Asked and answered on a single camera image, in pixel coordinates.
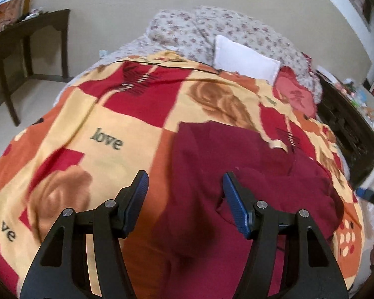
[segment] beige wall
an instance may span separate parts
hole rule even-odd
[[[32,8],[71,9],[70,74],[98,60],[99,50],[114,51],[144,33],[163,8],[221,6],[248,14],[292,40],[340,79],[363,81],[370,59],[345,18],[329,0],[34,0]],[[32,37],[37,73],[60,74],[59,35],[45,29]]]

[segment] polka dot pattern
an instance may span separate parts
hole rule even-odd
[[[343,251],[342,251],[342,256],[345,257],[346,255],[348,255],[348,252],[349,252],[349,247],[346,246]]]

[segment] blanket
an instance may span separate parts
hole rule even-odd
[[[19,295],[64,208],[94,209],[146,170],[146,200],[135,230],[120,244],[138,298],[157,298],[165,259],[152,229],[170,196],[174,134],[179,122],[209,120],[254,130],[285,152],[287,137],[328,171],[344,205],[333,249],[349,288],[360,262],[363,218],[341,171],[334,134],[265,81],[173,52],[130,56],[86,73],[8,145],[0,158],[0,277],[6,286]],[[90,235],[87,257],[92,290],[100,294]]]

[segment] dresser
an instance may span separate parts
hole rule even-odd
[[[323,98],[318,115],[334,132],[350,170],[350,184],[358,188],[374,167],[374,131],[361,113],[334,85],[318,73]]]

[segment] red pillow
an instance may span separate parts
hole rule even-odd
[[[279,96],[280,100],[288,102],[292,108],[303,112],[308,117],[315,117],[317,106],[313,95],[306,87],[298,83],[292,68],[284,66],[280,69],[274,83],[274,90],[276,97]]]

